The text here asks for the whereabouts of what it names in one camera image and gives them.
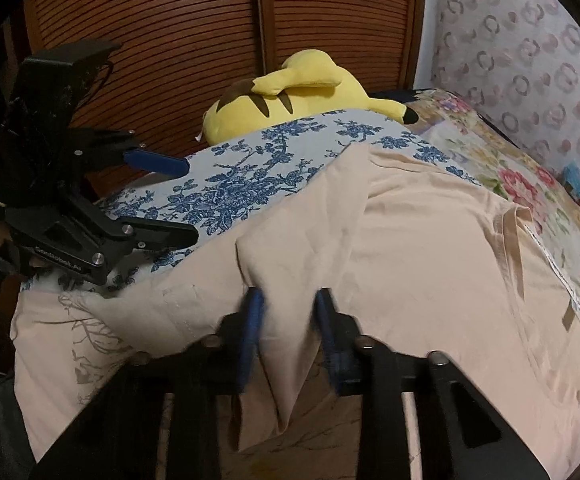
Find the bed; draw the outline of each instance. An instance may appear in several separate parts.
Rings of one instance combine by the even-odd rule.
[[[207,148],[190,157],[187,176],[163,181],[148,175],[106,199],[101,206],[111,216],[194,224],[199,243],[161,254],[135,251],[101,287],[75,283],[56,271],[41,273],[24,284],[11,336],[17,351],[16,395],[36,458],[134,352],[105,324],[72,303],[66,291],[78,288],[114,296],[151,273],[175,267],[212,237],[300,192],[351,142],[399,150],[528,207],[542,247],[580,308],[580,209],[561,186],[453,94],[425,90],[401,94],[400,99],[409,100],[420,117],[409,128],[374,112],[337,110]],[[54,307],[57,298],[62,309]],[[305,387],[318,389],[324,384],[321,368],[315,366]],[[302,406],[299,398],[295,409],[311,407]],[[354,439],[346,442],[345,432],[350,424],[358,425],[358,409],[354,403],[332,401],[330,411],[339,417],[332,420],[347,417],[348,422],[318,431],[298,424],[266,442],[257,451],[276,450],[273,464],[257,452],[237,457],[225,448],[224,472],[230,473],[229,478],[274,479],[277,467],[309,460],[315,464],[314,478],[347,478],[353,475],[350,468],[356,461],[357,444]],[[580,460],[580,439],[575,447],[574,459]],[[416,449],[411,454],[416,459]]]

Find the plush toy head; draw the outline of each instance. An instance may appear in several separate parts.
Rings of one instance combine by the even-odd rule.
[[[342,108],[373,110],[402,124],[418,120],[416,113],[401,103],[368,97],[355,77],[325,52],[302,50],[286,59],[281,70],[231,85],[205,113],[203,134],[212,146]]]

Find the metal screw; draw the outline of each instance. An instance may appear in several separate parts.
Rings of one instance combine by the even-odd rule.
[[[430,352],[427,358],[430,360],[432,364],[436,366],[443,366],[450,362],[448,356],[445,355],[443,352],[439,352],[438,350]]]
[[[92,255],[92,263],[95,264],[96,266],[100,266],[103,265],[103,262],[105,262],[106,257],[103,256],[103,254],[101,253],[94,253]]]
[[[137,352],[130,357],[129,361],[132,366],[143,366],[152,361],[152,357],[148,352]]]
[[[221,345],[223,345],[223,341],[216,334],[211,334],[203,340],[203,346],[206,348],[221,348]]]
[[[367,335],[359,335],[355,338],[355,346],[359,350],[369,350],[374,348],[376,341]]]

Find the plush toy arm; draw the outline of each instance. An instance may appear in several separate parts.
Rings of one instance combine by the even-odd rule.
[[[282,68],[254,79],[252,91],[259,95],[279,95],[292,87],[332,87],[341,84],[338,67],[323,67],[320,70],[306,70],[295,67]]]
[[[370,98],[369,109],[404,124],[403,117],[406,114],[407,106],[391,99]]]

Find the wooden panel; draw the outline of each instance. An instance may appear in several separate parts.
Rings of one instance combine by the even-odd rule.
[[[368,92],[403,85],[412,44],[420,41],[420,31],[418,39],[412,31],[414,0],[274,2],[279,63],[298,50],[319,48]]]
[[[148,148],[186,155],[203,112],[234,80],[260,73],[255,0],[26,0],[31,47],[81,38],[123,43],[115,71],[75,125],[127,128]],[[93,177],[99,193],[135,178],[129,168]]]

